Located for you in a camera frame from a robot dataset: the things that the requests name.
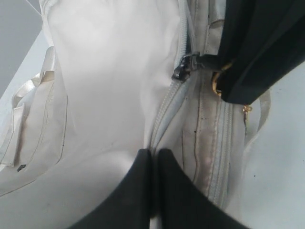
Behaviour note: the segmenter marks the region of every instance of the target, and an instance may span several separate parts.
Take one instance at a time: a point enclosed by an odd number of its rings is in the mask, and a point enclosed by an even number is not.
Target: white strap
[[[246,165],[248,164],[249,153],[250,153],[254,142],[258,138],[258,136],[260,134],[260,131],[264,127],[264,125],[265,125],[265,123],[268,119],[268,116],[269,116],[269,112],[270,112],[270,108],[271,108],[270,90],[266,91],[263,95],[261,95],[261,97],[259,98],[259,102],[260,102],[260,107],[261,107],[261,115],[260,115],[259,125],[258,125],[257,132],[245,144],[245,150],[244,150],[243,160],[242,160],[242,162],[243,162],[243,171],[242,171],[243,177],[242,177],[242,179],[244,179],[244,172],[245,172],[245,169],[246,169]]]
[[[12,112],[7,122],[4,134],[0,137],[0,163],[5,166],[14,166],[15,157],[19,149],[22,125],[25,117],[25,103],[20,101],[34,88],[43,82],[45,73],[54,71],[54,48],[50,47],[45,55],[40,74],[27,81],[12,98]]]

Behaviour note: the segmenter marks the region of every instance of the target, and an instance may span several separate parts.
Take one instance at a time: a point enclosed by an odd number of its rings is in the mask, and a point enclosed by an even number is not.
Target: bag handle
[[[14,166],[16,154],[19,150],[22,125],[27,116],[25,103],[20,101],[44,80],[47,71],[54,71],[54,47],[47,49],[41,72],[28,80],[12,97],[12,111],[4,127],[4,134],[0,137],[0,164]]]

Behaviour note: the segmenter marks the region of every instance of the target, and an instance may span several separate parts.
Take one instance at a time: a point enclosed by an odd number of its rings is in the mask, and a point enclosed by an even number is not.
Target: gray background
[[[38,0],[0,0],[0,97],[40,31]]]

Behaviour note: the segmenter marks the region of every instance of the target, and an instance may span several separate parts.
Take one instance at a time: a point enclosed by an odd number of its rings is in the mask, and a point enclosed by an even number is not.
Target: bag strap
[[[27,116],[25,103],[21,100],[33,89],[37,88],[44,79],[47,71],[54,71],[54,48],[50,47],[45,55],[41,72],[28,80],[12,97],[12,111],[6,125],[4,134],[0,136],[0,164],[14,166],[16,154],[19,150],[22,125]]]
[[[217,80],[223,100],[251,104],[305,59],[304,0],[227,0]]]

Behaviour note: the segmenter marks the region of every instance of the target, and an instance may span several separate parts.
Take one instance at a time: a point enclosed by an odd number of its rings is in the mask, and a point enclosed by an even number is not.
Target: metal zipper slider
[[[201,69],[209,69],[213,72],[220,72],[221,68],[218,65],[218,59],[215,55],[200,55],[200,52],[194,52],[184,55],[179,63],[179,66],[174,70],[172,79],[185,82],[193,71]]]
[[[185,82],[190,73],[197,70],[197,58],[199,56],[199,52],[184,55],[180,60],[179,66],[174,70],[172,79]]]
[[[245,133],[247,135],[247,128],[248,128],[248,123],[249,123],[249,113],[252,111],[252,107],[250,105],[245,105],[243,107],[243,112],[244,112],[244,125],[245,125]]]

